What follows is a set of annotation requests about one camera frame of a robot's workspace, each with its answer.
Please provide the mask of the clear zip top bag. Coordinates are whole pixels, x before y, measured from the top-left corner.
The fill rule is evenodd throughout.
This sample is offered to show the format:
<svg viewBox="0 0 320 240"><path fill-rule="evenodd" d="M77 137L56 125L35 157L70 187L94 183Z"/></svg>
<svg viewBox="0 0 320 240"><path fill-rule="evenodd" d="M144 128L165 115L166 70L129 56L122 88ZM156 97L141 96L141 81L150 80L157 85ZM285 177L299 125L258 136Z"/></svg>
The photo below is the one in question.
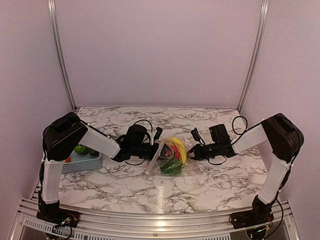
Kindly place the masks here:
<svg viewBox="0 0 320 240"><path fill-rule="evenodd" d="M186 137L171 136L159 142L159 148L152 160L145 165L147 176L193 177L203 174L207 168L192 160L188 151L192 141Z"/></svg>

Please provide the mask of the pink red fake fruit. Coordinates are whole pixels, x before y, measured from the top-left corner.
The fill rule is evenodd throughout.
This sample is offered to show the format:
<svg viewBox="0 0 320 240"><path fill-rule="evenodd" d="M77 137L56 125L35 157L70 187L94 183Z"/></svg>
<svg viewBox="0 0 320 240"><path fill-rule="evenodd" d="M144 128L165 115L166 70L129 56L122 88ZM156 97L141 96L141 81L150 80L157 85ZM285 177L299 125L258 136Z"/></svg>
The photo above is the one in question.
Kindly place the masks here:
<svg viewBox="0 0 320 240"><path fill-rule="evenodd" d="M176 145L164 144L160 156L165 159L181 158L180 151Z"/></svg>

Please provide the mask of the yellow fake banana bunch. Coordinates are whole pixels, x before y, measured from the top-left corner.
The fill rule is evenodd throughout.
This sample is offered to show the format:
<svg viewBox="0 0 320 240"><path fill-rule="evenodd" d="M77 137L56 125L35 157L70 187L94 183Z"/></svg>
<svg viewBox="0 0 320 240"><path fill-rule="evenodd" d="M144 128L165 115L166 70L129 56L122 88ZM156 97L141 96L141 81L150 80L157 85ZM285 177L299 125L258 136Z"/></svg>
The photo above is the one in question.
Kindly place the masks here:
<svg viewBox="0 0 320 240"><path fill-rule="evenodd" d="M173 151L174 157L178 159L183 165L187 162L187 150L182 140L175 136L172 136L167 138L164 143L170 147L170 149Z"/></svg>

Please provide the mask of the dark green fake vegetable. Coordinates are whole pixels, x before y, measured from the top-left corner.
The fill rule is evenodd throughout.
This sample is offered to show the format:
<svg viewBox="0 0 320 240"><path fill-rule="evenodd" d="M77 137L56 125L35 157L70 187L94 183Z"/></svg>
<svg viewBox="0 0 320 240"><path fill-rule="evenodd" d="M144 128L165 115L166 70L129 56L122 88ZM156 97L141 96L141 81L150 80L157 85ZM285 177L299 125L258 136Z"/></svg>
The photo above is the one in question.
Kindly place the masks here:
<svg viewBox="0 0 320 240"><path fill-rule="evenodd" d="M160 167L160 172L166 176L178 176L182 173L183 167L184 164L179 159L173 158Z"/></svg>

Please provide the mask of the light green fake fruit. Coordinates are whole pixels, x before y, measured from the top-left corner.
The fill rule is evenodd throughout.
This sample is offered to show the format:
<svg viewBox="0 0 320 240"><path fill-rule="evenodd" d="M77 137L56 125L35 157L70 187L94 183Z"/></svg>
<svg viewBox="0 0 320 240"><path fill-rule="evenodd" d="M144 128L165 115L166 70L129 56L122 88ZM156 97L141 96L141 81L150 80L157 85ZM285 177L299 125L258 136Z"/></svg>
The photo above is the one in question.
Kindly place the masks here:
<svg viewBox="0 0 320 240"><path fill-rule="evenodd" d="M77 145L74 148L74 152L77 153L78 155L86 155L89 153L89 151L90 151L90 149L84 145Z"/></svg>

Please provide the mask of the fake orange fruit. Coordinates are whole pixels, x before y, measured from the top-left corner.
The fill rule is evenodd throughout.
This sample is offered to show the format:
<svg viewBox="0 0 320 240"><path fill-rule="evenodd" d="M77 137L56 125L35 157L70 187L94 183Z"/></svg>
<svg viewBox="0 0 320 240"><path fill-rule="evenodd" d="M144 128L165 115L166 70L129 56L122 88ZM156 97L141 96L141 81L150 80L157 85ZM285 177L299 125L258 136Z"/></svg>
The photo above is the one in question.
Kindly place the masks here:
<svg viewBox="0 0 320 240"><path fill-rule="evenodd" d="M70 163L71 162L71 157L69 156L64 162L65 163Z"/></svg>

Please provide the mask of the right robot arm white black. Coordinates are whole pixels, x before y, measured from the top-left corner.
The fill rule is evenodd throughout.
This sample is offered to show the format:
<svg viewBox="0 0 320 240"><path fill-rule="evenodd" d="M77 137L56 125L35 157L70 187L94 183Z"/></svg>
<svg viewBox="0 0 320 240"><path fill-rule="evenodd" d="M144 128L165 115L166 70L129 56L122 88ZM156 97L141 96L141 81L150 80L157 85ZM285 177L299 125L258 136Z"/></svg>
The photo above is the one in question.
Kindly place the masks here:
<svg viewBox="0 0 320 240"><path fill-rule="evenodd" d="M229 159L260 145L269 145L271 165L268 175L247 214L252 224L260 223L290 177L293 163L304 144L302 131L284 114L277 113L245 129L236 139L231 139L224 124L210 127L209 132L212 142L206 144L202 142L197 129L191 131L197 141L188 151L192 160L210 160L215 157Z"/></svg>

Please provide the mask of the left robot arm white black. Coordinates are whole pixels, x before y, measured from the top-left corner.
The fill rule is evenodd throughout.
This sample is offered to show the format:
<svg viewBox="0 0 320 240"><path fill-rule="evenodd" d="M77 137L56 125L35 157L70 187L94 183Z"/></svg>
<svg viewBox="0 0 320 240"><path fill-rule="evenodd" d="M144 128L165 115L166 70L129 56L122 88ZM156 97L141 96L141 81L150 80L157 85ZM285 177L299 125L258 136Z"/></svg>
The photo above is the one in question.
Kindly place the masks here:
<svg viewBox="0 0 320 240"><path fill-rule="evenodd" d="M53 223L63 219L59 201L60 176L65 160L76 147L90 148L119 163L132 157L151 160L160 148L157 141L162 132L163 129L157 127L148 133L144 126L136 122L126 134L114 139L81 120L74 112L55 120L42 133L38 211Z"/></svg>

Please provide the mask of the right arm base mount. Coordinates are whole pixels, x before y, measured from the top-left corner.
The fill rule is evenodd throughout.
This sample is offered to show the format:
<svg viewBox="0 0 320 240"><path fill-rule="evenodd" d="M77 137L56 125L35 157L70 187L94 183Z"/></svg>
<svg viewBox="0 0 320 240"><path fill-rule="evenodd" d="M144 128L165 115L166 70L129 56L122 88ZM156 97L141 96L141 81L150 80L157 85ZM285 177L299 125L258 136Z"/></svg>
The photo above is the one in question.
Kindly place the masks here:
<svg viewBox="0 0 320 240"><path fill-rule="evenodd" d="M265 204L256 196L252 202L252 209L234 212L229 216L228 220L234 229L271 223L275 219L272 213L274 203L275 200Z"/></svg>

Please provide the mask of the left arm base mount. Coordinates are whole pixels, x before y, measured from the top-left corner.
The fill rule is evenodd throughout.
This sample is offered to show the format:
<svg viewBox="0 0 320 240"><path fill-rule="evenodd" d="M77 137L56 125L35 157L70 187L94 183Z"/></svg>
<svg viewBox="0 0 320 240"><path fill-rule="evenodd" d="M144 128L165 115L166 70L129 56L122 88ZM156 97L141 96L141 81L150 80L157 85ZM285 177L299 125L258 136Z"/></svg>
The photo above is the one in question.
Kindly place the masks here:
<svg viewBox="0 0 320 240"><path fill-rule="evenodd" d="M55 203L45 203L41 196L38 199L37 219L59 226L69 224L72 228L76 228L79 217L80 213L78 211L60 208L59 200Z"/></svg>

